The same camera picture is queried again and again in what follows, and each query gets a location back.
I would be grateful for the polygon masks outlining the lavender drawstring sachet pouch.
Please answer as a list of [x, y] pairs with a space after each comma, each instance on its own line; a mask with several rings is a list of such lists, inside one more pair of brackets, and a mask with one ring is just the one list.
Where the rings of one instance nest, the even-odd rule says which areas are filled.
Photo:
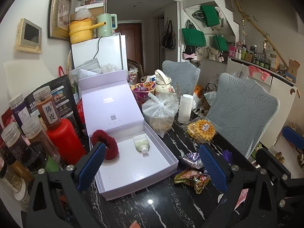
[[222, 156], [228, 162], [229, 165], [233, 165], [233, 157], [230, 151], [224, 150]]

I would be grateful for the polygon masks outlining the green brown snack packet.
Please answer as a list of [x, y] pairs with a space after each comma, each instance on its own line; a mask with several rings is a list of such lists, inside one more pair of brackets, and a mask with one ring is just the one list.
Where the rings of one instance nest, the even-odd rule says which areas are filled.
[[209, 181], [210, 177], [208, 174], [202, 173], [195, 169], [186, 169], [174, 177], [175, 184], [183, 183], [192, 186], [196, 194], [200, 194]]

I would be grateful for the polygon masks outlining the silver purple chip bag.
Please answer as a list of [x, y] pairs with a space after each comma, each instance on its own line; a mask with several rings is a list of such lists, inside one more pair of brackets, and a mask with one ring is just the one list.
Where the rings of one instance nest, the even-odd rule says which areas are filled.
[[193, 169], [203, 169], [204, 167], [198, 152], [187, 153], [181, 159], [184, 164]]

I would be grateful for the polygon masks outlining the pink red mask pouch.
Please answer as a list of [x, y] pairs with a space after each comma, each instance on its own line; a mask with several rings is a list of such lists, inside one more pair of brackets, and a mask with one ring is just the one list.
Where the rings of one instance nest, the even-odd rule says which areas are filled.
[[246, 200], [247, 194], [248, 194], [248, 188], [241, 190], [239, 199], [234, 209], [237, 209], [240, 206], [240, 204]]

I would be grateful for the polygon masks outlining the dark red fuzzy scrunchie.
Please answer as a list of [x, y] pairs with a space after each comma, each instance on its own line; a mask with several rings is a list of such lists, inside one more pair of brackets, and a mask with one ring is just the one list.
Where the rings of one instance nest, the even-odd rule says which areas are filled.
[[93, 146], [95, 146], [98, 142], [101, 142], [106, 146], [106, 160], [112, 160], [118, 156], [119, 148], [116, 140], [108, 135], [105, 131], [96, 130], [91, 136], [91, 143]]

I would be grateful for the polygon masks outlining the cream hand cream tube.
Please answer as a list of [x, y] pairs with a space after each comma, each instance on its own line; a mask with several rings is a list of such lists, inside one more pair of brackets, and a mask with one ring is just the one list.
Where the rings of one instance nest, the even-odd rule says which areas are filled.
[[150, 146], [146, 134], [140, 134], [134, 136], [133, 142], [135, 144], [135, 148], [137, 151], [139, 151], [143, 155], [147, 155], [149, 153]]

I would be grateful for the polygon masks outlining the packaged waffles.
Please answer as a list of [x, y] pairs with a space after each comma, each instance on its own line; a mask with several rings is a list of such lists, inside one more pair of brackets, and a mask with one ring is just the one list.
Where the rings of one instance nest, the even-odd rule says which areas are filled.
[[196, 120], [184, 127], [185, 132], [196, 142], [210, 142], [216, 134], [214, 125], [208, 120]]

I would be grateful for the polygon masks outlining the grey leaf chair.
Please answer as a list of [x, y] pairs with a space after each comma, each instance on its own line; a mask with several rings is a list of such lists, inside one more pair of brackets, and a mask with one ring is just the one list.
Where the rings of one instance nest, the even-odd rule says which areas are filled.
[[256, 81], [221, 73], [207, 118], [248, 158], [279, 108], [280, 101]]
[[200, 69], [188, 61], [163, 61], [163, 72], [171, 78], [172, 86], [180, 94], [194, 94], [194, 89], [200, 77]]

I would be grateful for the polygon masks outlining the jar with chinese label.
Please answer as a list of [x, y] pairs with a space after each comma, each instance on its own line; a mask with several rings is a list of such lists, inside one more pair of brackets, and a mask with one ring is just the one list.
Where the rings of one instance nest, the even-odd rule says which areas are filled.
[[47, 129], [54, 130], [60, 126], [61, 118], [57, 111], [50, 86], [44, 86], [33, 92], [38, 111]]

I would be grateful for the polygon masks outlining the clear plastic bag of food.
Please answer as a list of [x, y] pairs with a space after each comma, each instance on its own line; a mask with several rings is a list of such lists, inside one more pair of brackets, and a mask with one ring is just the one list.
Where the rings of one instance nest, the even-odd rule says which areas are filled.
[[142, 112], [150, 127], [164, 137], [174, 122], [179, 109], [179, 100], [175, 93], [149, 93], [149, 100], [142, 104]]

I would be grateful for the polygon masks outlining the black printed gift bag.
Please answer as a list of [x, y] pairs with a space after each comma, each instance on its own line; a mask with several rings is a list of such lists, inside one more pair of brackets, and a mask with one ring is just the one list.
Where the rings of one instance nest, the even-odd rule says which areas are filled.
[[51, 93], [60, 117], [70, 120], [76, 133], [81, 134], [83, 125], [78, 114], [68, 75], [64, 75], [49, 81], [48, 83], [45, 83], [44, 85], [35, 89], [35, 91], [44, 86], [49, 86], [51, 88]]

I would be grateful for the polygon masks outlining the purple instant noodle cup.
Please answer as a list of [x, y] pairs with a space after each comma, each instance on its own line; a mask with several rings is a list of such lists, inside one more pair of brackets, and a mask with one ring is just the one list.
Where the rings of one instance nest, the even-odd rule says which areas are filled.
[[151, 81], [137, 83], [130, 87], [139, 107], [149, 100], [149, 93], [154, 94], [155, 85], [155, 82]]

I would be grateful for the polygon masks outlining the small green handbag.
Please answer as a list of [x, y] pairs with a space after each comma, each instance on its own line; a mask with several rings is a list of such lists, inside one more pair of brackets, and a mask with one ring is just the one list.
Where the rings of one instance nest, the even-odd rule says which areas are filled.
[[214, 49], [217, 51], [228, 51], [228, 45], [223, 36], [220, 35], [214, 35], [213, 36], [213, 42], [211, 45]]

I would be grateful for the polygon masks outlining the white mini fridge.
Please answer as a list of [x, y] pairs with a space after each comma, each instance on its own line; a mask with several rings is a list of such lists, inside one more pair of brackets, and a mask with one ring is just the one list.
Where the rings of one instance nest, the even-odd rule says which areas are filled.
[[96, 58], [101, 65], [114, 64], [119, 70], [127, 70], [126, 36], [118, 34], [73, 44], [72, 56], [75, 68]]

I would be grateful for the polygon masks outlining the brown entrance door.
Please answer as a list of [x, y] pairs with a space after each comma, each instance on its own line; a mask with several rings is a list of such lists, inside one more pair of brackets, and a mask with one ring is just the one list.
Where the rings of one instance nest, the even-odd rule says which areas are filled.
[[143, 67], [142, 24], [119, 23], [115, 31], [126, 38], [127, 59], [136, 61]]

